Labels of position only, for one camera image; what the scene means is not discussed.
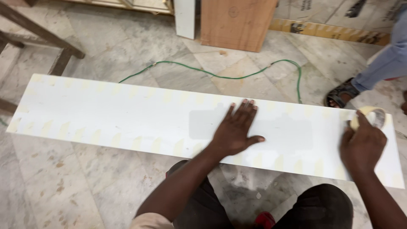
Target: masking tape strip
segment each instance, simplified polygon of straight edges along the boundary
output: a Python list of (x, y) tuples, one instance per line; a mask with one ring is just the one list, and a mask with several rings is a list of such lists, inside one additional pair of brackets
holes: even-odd
[[(359, 109), (365, 116), (368, 116), (370, 112), (375, 113), (375, 118), (373, 122), (370, 122), (370, 124), (373, 127), (376, 127), (378, 129), (383, 128), (384, 123), (386, 122), (386, 112), (382, 108), (378, 107), (373, 107), (373, 106), (364, 106)], [(350, 127), (353, 130), (357, 130), (359, 128), (359, 121), (357, 118), (357, 115), (353, 117), (352, 121), (350, 121)]]

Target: marble floor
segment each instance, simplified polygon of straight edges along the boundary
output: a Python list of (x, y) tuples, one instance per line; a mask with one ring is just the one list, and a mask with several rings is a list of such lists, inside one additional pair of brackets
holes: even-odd
[[(322, 106), (324, 95), (356, 75), (381, 46), (268, 31), (259, 53), (201, 46), (175, 35), (174, 19), (134, 11), (40, 1), (19, 12), (80, 47), (63, 76), (118, 82), (160, 60), (174, 60), (221, 76), (243, 76), (273, 61), (302, 66), (300, 91), (305, 104)], [(0, 19), (0, 29), (27, 34)], [(0, 97), (18, 103), (33, 73), (47, 73), (58, 50), (7, 46), (0, 55)], [(297, 102), (294, 66), (280, 62), (241, 80), (211, 77), (181, 66), (162, 64), (127, 84), (220, 95)], [(407, 117), (401, 112), (407, 79), (382, 81), (353, 100), (393, 114), (407, 183)], [(5, 122), (10, 118), (1, 116)], [(181, 158), (93, 145), (6, 134), (0, 126), (0, 228), (125, 229), (138, 206)], [(304, 190), (321, 183), (341, 188), (354, 206), (354, 229), (371, 228), (352, 182), (220, 164), (209, 174), (236, 228), (269, 211), (280, 219)], [(388, 188), (407, 212), (407, 191)]]

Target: blue jeans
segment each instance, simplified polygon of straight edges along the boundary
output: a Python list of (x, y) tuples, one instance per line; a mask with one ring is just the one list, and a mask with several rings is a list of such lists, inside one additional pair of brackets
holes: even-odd
[(360, 92), (371, 90), (377, 82), (407, 75), (407, 11), (404, 10), (393, 27), (391, 46), (382, 52), (363, 72), (352, 79)]

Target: person's right hand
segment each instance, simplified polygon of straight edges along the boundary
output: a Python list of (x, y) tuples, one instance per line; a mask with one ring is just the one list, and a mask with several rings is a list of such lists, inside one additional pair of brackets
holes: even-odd
[(356, 112), (359, 128), (353, 131), (347, 127), (340, 147), (341, 159), (352, 175), (355, 172), (374, 172), (387, 138), (384, 133), (373, 127), (359, 110)]

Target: hand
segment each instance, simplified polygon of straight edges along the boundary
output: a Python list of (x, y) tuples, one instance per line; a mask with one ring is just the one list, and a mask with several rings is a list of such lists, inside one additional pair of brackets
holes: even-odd
[(247, 137), (247, 132), (249, 132), (257, 113), (254, 100), (248, 102), (247, 99), (244, 99), (239, 109), (232, 114), (234, 107), (235, 103), (232, 103), (225, 118), (216, 130), (212, 142), (207, 147), (211, 151), (220, 154), (219, 156), (222, 158), (235, 155), (255, 143), (265, 141), (262, 136)]
[(350, 127), (346, 128), (340, 147), (342, 162), (351, 175), (355, 172), (374, 172), (387, 143), (384, 133), (372, 127), (362, 112), (358, 110), (356, 114), (360, 126), (356, 132)]

